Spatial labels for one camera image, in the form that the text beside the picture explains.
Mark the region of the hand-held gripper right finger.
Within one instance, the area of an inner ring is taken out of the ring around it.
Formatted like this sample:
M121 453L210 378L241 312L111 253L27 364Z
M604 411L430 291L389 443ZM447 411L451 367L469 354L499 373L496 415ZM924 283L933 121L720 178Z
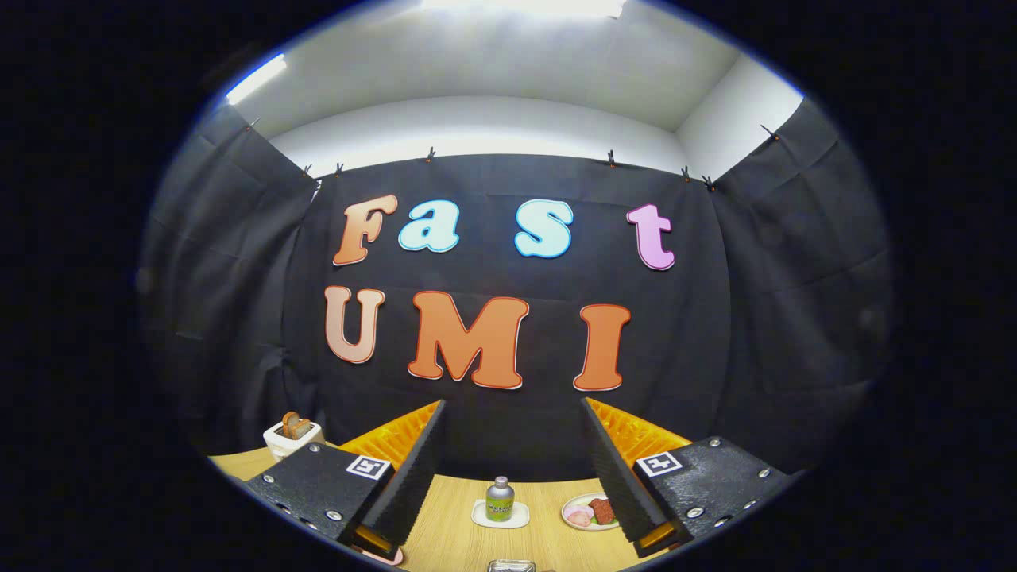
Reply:
M795 483L730 439L691 442L591 398L581 410L592 467L640 558L712 535Z

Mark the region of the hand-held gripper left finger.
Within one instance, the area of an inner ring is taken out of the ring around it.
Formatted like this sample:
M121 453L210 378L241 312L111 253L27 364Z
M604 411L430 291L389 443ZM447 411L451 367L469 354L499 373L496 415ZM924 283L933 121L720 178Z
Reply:
M334 544L393 558L442 459L439 400L341 446L310 443L244 482L259 503Z

